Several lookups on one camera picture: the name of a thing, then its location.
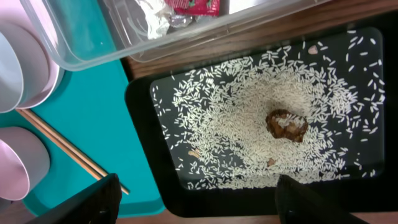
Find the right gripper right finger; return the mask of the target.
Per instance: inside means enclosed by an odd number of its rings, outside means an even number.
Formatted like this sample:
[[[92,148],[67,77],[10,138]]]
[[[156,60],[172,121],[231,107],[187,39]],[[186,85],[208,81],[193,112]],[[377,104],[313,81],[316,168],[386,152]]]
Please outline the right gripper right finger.
[[[281,175],[275,189],[275,205],[282,224],[362,224],[365,221],[327,202],[307,186]]]

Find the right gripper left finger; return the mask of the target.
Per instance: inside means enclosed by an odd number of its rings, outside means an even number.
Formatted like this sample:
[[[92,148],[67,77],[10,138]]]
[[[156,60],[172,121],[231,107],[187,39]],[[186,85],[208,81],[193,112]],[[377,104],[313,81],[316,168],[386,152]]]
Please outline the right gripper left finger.
[[[109,174],[28,224],[115,224],[122,190]]]

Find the brown food scrap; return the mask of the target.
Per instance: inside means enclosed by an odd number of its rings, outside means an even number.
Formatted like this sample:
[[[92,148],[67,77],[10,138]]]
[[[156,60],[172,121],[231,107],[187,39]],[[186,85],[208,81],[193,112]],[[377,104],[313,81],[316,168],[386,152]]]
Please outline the brown food scrap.
[[[277,109],[266,117],[267,130],[276,139],[285,138],[293,142],[302,142],[308,129],[305,117]]]

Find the pink bowl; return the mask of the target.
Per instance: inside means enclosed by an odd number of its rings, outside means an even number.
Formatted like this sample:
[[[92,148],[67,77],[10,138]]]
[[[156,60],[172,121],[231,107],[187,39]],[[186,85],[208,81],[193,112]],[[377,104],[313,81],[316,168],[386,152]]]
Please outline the pink bowl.
[[[49,154],[36,135],[16,126],[1,128],[1,198],[22,200],[49,168]]]

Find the pile of white rice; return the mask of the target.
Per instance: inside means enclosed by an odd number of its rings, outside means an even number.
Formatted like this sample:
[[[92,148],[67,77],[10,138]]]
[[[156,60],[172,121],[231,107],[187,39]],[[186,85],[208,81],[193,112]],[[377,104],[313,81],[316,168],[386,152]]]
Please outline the pile of white rice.
[[[274,187],[374,177],[384,161],[383,37],[368,27],[158,79],[150,96],[183,187]],[[303,116],[302,142],[266,117]]]

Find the grey bowl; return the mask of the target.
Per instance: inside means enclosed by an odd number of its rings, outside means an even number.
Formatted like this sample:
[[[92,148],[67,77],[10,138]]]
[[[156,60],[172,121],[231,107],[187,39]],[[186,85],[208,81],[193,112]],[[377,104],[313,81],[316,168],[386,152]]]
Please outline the grey bowl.
[[[22,69],[12,45],[1,34],[1,113],[16,108],[24,92]]]

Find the white tissue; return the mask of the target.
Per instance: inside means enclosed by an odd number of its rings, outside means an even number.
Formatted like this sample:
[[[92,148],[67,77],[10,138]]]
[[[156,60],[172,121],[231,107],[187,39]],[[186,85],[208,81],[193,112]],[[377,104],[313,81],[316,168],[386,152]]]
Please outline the white tissue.
[[[145,14],[147,38],[159,39],[170,29],[181,29],[193,22],[192,16],[177,14],[164,0],[136,0]]]

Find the white round plate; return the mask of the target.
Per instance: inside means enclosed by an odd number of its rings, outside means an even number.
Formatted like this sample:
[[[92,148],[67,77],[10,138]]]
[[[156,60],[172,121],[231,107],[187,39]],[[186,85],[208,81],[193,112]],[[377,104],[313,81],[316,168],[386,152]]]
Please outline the white round plate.
[[[12,45],[24,79],[24,92],[15,109],[31,109],[46,101],[65,73],[44,49],[20,1],[1,0],[1,34]]]

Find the red snack wrapper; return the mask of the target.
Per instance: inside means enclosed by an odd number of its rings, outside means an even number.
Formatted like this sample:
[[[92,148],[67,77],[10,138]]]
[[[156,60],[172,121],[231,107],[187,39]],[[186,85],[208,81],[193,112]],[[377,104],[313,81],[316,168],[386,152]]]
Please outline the red snack wrapper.
[[[177,14],[218,16],[220,0],[165,0]]]

